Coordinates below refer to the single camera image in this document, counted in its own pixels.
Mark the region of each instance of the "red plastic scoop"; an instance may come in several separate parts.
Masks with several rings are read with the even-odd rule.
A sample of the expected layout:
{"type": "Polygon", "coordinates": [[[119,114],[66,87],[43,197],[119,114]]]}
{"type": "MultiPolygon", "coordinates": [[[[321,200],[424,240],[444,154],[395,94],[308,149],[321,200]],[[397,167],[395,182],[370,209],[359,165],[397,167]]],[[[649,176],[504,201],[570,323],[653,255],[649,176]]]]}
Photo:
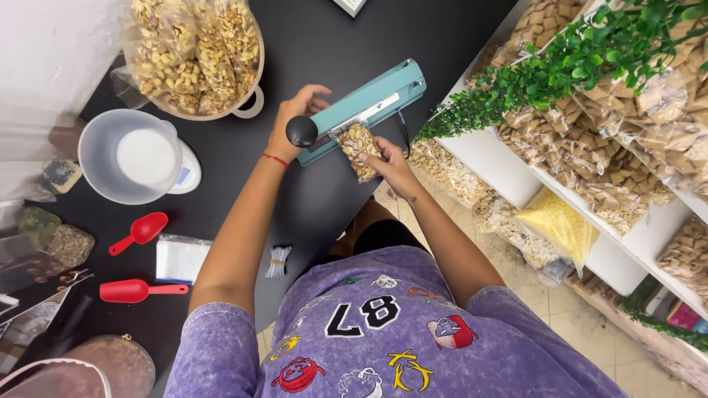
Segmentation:
{"type": "Polygon", "coordinates": [[[107,302],[134,304],[145,300],[147,295],[183,295],[189,291],[188,285],[148,286],[142,279],[128,279],[119,282],[101,283],[98,294],[107,302]]]}
{"type": "Polygon", "coordinates": [[[111,256],[117,256],[126,250],[133,242],[146,244],[155,239],[157,234],[167,225],[167,215],[162,212],[151,213],[135,220],[130,226],[130,236],[121,239],[108,248],[111,256]]]}

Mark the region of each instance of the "artificial plant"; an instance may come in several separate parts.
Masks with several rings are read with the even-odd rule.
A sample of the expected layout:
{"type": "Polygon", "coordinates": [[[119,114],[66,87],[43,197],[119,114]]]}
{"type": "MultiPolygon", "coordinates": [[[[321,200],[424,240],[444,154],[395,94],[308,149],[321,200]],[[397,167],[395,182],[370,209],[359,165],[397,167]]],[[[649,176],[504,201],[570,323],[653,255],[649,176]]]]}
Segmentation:
{"type": "MultiPolygon", "coordinates": [[[[601,78],[624,78],[639,93],[676,56],[676,45],[708,33],[708,0],[623,0],[619,9],[603,4],[592,16],[569,23],[544,52],[526,46],[531,57],[508,67],[488,67],[473,76],[476,87],[453,94],[423,126],[418,140],[454,137],[504,123],[510,110],[543,110],[574,92],[591,90],[601,78]],[[699,20],[682,38],[670,31],[683,20],[699,20]]],[[[708,69],[708,62],[701,68],[708,69]]]]}

